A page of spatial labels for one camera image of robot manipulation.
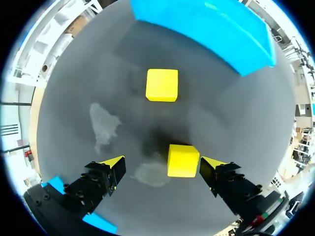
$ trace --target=yellow block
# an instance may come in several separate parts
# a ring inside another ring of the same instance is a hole
[[[102,161],[102,162],[99,162],[99,164],[105,163],[106,165],[109,165],[110,168],[112,168],[122,157],[124,157],[124,156],[119,156],[119,157],[115,157],[113,159],[109,159],[107,161]]]
[[[222,161],[218,161],[209,157],[205,157],[202,156],[203,158],[205,158],[205,160],[215,169],[217,166],[221,165],[221,164],[226,164],[225,162]]]
[[[149,69],[146,97],[154,102],[175,102],[178,95],[178,70]]]
[[[193,146],[169,146],[167,176],[195,177],[199,162],[199,152]]]

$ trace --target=yellow cube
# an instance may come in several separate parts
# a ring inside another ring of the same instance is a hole
[[[169,146],[167,161],[167,176],[195,177],[199,162],[199,152],[193,146]]]
[[[149,69],[146,97],[154,102],[175,102],[178,95],[178,70]]]

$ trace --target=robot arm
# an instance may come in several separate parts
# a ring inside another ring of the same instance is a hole
[[[125,158],[114,165],[91,162],[87,172],[72,184],[64,185],[65,194],[47,184],[30,188],[24,198],[35,219],[49,235],[113,235],[82,221],[91,214],[103,197],[111,196],[126,173]],[[288,198],[277,192],[267,197],[261,195],[261,185],[255,185],[239,174],[235,163],[213,168],[204,158],[200,162],[200,174],[216,197],[219,195],[235,215],[242,218],[235,235],[253,235],[265,232],[272,226],[275,216],[287,205]]]

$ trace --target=blue panel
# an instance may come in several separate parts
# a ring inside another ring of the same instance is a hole
[[[130,0],[137,20],[199,42],[245,76],[276,65],[267,25],[237,0]]]
[[[59,176],[54,177],[52,180],[48,181],[48,183],[50,183],[50,185],[53,186],[55,189],[57,189],[60,193],[64,194],[63,181]],[[42,183],[41,185],[42,185],[42,187],[45,187],[47,185],[47,183]],[[102,219],[101,217],[99,217],[95,213],[92,213],[91,215],[85,215],[83,217],[83,221],[85,221],[86,223],[93,225],[94,227],[97,227],[101,230],[110,232],[112,234],[115,234],[117,231],[116,226],[114,226],[111,223],[107,222],[106,220]]]

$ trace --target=gray tabletop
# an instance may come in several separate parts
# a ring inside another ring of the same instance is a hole
[[[135,21],[120,0],[68,46],[42,101],[37,147],[43,181],[72,182],[90,161],[126,156],[127,173],[95,210],[121,235],[210,236],[236,219],[200,175],[167,177],[170,143],[234,161],[268,184],[289,142],[293,74],[278,64],[241,77],[198,43]],[[175,103],[145,97],[149,68],[179,70]]]

